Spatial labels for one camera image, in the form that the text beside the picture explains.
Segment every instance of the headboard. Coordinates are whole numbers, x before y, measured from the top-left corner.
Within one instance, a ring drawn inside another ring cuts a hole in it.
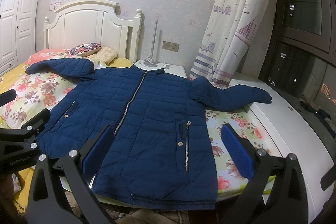
[[[118,3],[108,0],[77,0],[55,10],[54,22],[44,22],[44,48],[73,48],[83,43],[100,43],[118,57],[137,61],[141,9],[134,20],[117,17]]]

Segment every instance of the wall outlet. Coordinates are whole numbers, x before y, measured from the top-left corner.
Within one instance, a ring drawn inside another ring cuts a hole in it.
[[[169,50],[169,51],[173,51],[173,52],[178,52],[179,51],[179,47],[180,47],[180,44],[177,44],[177,43],[174,43],[174,42],[167,42],[167,41],[164,41],[162,43],[162,48],[164,50]]]

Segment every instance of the quilted jacket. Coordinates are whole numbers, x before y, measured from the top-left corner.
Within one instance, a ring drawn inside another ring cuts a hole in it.
[[[54,71],[81,82],[52,110],[38,135],[50,157],[80,149],[106,125],[102,146],[83,161],[94,193],[154,209],[213,209],[217,174],[205,109],[234,110],[251,102],[271,103],[264,90],[237,85],[226,90],[205,78],[194,81],[131,68],[94,70],[86,59],[31,65],[26,73]]]

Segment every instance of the bolt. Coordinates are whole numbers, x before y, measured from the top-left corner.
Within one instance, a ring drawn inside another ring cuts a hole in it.
[[[259,156],[263,157],[263,156],[266,155],[267,152],[266,152],[265,149],[262,149],[262,148],[261,148],[261,149],[258,149],[258,150],[257,150],[257,153],[258,153]]]
[[[296,155],[293,154],[293,153],[290,153],[288,156],[291,160],[296,160],[297,159]]]
[[[69,156],[70,157],[75,157],[75,156],[77,156],[77,154],[78,154],[78,152],[77,152],[77,150],[71,150],[70,152],[69,152]]]
[[[42,154],[39,156],[40,161],[44,161],[47,156],[45,154]]]

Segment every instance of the jacket sleeve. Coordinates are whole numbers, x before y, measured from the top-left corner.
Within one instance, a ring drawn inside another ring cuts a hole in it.
[[[92,61],[84,58],[60,58],[37,62],[26,69],[27,74],[51,71],[62,77],[95,79]]]
[[[265,90],[246,85],[222,90],[215,88],[204,77],[185,83],[185,88],[191,99],[219,111],[235,110],[253,102],[272,102],[272,97]]]

